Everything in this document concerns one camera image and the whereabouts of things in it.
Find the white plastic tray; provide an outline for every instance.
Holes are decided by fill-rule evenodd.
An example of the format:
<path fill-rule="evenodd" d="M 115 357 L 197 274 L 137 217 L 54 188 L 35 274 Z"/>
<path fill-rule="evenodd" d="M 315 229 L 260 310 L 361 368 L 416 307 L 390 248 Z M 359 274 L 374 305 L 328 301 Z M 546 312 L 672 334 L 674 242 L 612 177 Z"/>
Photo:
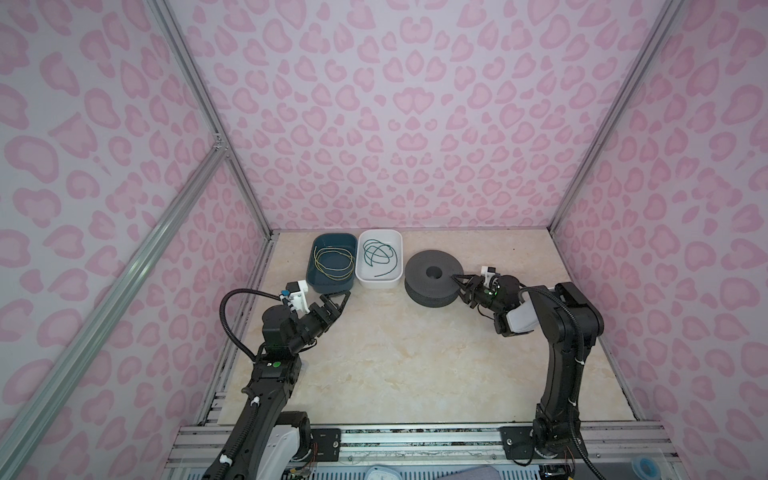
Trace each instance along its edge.
<path fill-rule="evenodd" d="M 371 239 L 390 245 L 394 249 L 397 261 L 394 270 L 389 272 L 392 269 L 392 262 L 395 261 L 394 258 L 390 260 L 390 263 L 374 263 L 373 266 L 366 263 L 366 252 L 363 246 L 366 244 L 366 241 Z M 394 288 L 400 281 L 404 268 L 405 265 L 402 261 L 402 235 L 399 231 L 376 229 L 366 230 L 360 234 L 357 239 L 355 276 L 357 276 L 357 280 L 360 281 L 361 285 L 365 288 Z"/>

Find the marble floor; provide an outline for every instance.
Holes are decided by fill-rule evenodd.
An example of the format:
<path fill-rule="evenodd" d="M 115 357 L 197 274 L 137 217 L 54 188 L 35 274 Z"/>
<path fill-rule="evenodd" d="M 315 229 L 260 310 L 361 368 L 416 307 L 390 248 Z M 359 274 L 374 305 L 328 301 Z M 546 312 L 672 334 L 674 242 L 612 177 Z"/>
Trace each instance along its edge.
<path fill-rule="evenodd" d="M 282 233 L 261 289 L 278 293 L 301 280 L 321 232 Z M 481 265 L 515 275 L 527 285 L 569 281 L 546 230 L 402 232 L 404 261 L 422 250 L 444 250 L 465 273 Z M 310 289 L 310 302 L 317 300 Z M 261 344 L 261 314 L 274 303 L 259 299 L 245 343 Z M 548 344 L 536 329 L 504 338 L 493 322 L 461 300 L 430 309 L 413 302 L 402 279 L 393 290 L 367 290 L 359 282 L 346 310 L 315 348 L 302 353 L 299 382 L 286 409 L 309 413 L 313 424 L 405 422 L 526 422 L 544 392 Z M 241 386 L 250 378 L 242 353 L 219 417 L 232 425 L 243 408 Z M 592 349 L 584 371 L 582 420 L 632 420 L 603 349 Z"/>

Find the plastic container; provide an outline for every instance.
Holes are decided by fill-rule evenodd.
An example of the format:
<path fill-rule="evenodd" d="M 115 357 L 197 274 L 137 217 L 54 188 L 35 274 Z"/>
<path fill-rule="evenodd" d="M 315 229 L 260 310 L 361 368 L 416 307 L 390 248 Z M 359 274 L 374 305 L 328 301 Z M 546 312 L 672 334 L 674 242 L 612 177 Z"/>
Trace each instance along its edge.
<path fill-rule="evenodd" d="M 396 259 L 389 259 L 389 263 L 373 263 L 372 266 L 369 265 L 368 262 L 366 262 L 365 251 L 365 245 L 368 240 L 378 240 L 381 243 L 391 246 L 391 248 L 394 249 L 394 257 L 396 257 Z M 376 259 L 378 261 L 384 261 L 382 257 L 377 257 Z M 385 229 L 366 230 L 360 234 L 360 238 L 357 240 L 355 276 L 361 285 L 365 288 L 394 288 L 400 281 L 404 267 L 405 264 L 402 258 L 402 235 L 399 231 Z"/>
<path fill-rule="evenodd" d="M 310 261 L 306 266 L 306 282 L 320 295 L 326 293 L 336 293 L 344 290 L 351 290 L 355 284 L 355 276 L 350 275 L 344 280 L 333 280 L 318 271 L 315 266 L 315 249 L 320 250 L 325 247 L 340 247 L 347 249 L 353 258 L 357 258 L 357 239 L 351 233 L 324 233 L 315 239 L 310 250 Z M 344 268 L 349 264 L 349 259 L 338 253 L 327 253 L 322 256 L 323 265 L 329 268 Z M 355 265 L 349 267 L 349 270 L 334 272 L 335 275 L 343 275 L 350 270 L 354 270 Z"/>

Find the black cable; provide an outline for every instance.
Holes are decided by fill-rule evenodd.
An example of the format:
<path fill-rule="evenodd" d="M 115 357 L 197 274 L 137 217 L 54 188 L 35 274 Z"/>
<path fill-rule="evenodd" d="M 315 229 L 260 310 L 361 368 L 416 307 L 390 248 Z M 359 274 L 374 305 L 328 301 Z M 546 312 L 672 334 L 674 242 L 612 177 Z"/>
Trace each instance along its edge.
<path fill-rule="evenodd" d="M 308 346 L 305 346 L 304 348 L 299 350 L 299 353 L 312 349 L 315 345 L 317 345 L 317 339 L 312 339 L 312 342 Z"/>
<path fill-rule="evenodd" d="M 484 316 L 485 318 L 489 318 L 489 319 L 491 319 L 491 320 L 494 320 L 494 321 L 496 321 L 496 319 L 495 319 L 495 318 L 493 318 L 492 316 L 488 316 L 488 315 L 485 315 L 483 312 L 481 312 L 481 311 L 480 311 L 480 306 L 479 306 L 479 305 L 478 305 L 478 313 L 479 313 L 480 315 Z"/>
<path fill-rule="evenodd" d="M 256 423 L 256 417 L 259 414 L 259 405 L 260 402 L 253 402 L 252 400 L 249 401 L 249 405 L 247 406 L 250 408 L 250 412 L 248 412 L 248 419 L 246 420 L 245 426 L 240 430 L 240 434 L 235 439 L 235 442 L 232 444 L 232 446 L 229 448 L 227 454 L 224 449 L 221 450 L 221 453 L 219 454 L 219 458 L 217 458 L 217 461 L 220 462 L 220 458 L 222 455 L 226 455 L 230 460 L 234 461 L 235 455 L 240 451 L 241 448 L 243 448 L 243 443 L 245 443 L 245 439 L 248 436 L 248 433 L 253 428 L 253 424 Z M 232 465 L 228 463 L 219 463 L 219 469 L 217 470 L 216 474 L 213 476 L 212 480 L 223 480 L 224 476 L 227 474 L 227 471 L 230 469 Z"/>
<path fill-rule="evenodd" d="M 246 347 L 241 341 L 238 340 L 238 338 L 235 336 L 234 332 L 230 328 L 229 324 L 227 323 L 227 301 L 238 293 L 251 293 L 253 295 L 260 295 L 265 296 L 266 298 L 270 298 L 272 300 L 280 301 L 280 297 L 277 295 L 273 295 L 272 293 L 265 293 L 261 290 L 254 290 L 252 288 L 236 288 L 235 290 L 232 290 L 227 295 L 224 295 L 224 298 L 221 299 L 221 303 L 219 304 L 219 321 L 221 321 L 221 328 L 224 329 L 224 333 L 227 334 L 228 337 L 230 337 L 230 340 L 232 340 L 232 343 L 235 344 L 235 346 L 240 349 L 241 352 L 248 355 L 248 358 L 251 362 L 256 363 L 259 361 L 259 356 L 256 356 L 253 354 L 253 352 L 250 351 L 248 347 Z"/>
<path fill-rule="evenodd" d="M 576 316 L 571 312 L 571 310 L 568 308 L 568 306 L 565 305 L 565 303 L 560 300 L 560 297 L 557 295 L 554 295 L 549 290 L 543 290 L 539 289 L 533 286 L 526 286 L 524 288 L 521 288 L 518 291 L 518 298 L 522 301 L 522 294 L 523 292 L 536 292 L 539 295 L 546 296 L 550 300 L 552 300 L 555 304 L 557 304 L 560 308 L 563 309 L 566 315 L 568 315 L 568 318 L 571 320 L 571 323 L 574 326 L 574 330 L 576 331 L 576 370 L 574 374 L 574 388 L 571 392 L 571 397 L 568 401 L 571 404 L 571 408 L 568 409 L 568 430 L 571 435 L 571 441 L 576 446 L 576 450 L 578 451 L 578 454 L 581 455 L 581 459 L 584 461 L 584 464 L 592 471 L 595 477 L 598 478 L 598 480 L 606 480 L 606 478 L 601 474 L 597 468 L 595 468 L 594 465 L 592 465 L 592 462 L 589 459 L 589 455 L 587 455 L 587 452 L 584 450 L 584 446 L 579 442 L 579 438 L 576 434 L 576 421 L 574 419 L 574 413 L 576 411 L 576 405 L 578 404 L 578 393 L 581 389 L 581 376 L 584 373 L 584 334 L 581 330 L 581 325 L 579 325 L 579 322 L 576 320 Z"/>
<path fill-rule="evenodd" d="M 533 445 L 531 445 L 531 456 L 528 457 L 528 461 L 526 463 L 520 463 L 517 460 L 515 460 L 514 458 L 512 459 L 512 461 L 515 463 L 515 465 L 519 465 L 521 467 L 527 467 L 527 466 L 529 466 L 531 464 L 531 462 L 533 462 L 533 451 L 534 451 Z"/>

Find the metal mounting plate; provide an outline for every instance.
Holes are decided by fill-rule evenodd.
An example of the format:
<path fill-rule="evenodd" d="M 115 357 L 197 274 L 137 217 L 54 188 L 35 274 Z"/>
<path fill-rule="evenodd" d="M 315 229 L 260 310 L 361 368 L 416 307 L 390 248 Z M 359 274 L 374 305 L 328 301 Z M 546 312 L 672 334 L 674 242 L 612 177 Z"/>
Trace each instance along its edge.
<path fill-rule="evenodd" d="M 312 442 L 317 444 L 317 462 L 338 462 L 341 449 L 340 429 L 312 429 Z"/>
<path fill-rule="evenodd" d="M 545 459 L 533 448 L 531 427 L 501 427 L 498 431 L 502 436 L 502 447 L 504 447 L 504 454 L 507 460 L 526 462 L 529 458 L 534 460 Z M 573 442 L 569 442 L 568 446 L 575 455 L 578 455 Z M 565 458 L 565 454 L 561 453 L 554 458 Z"/>

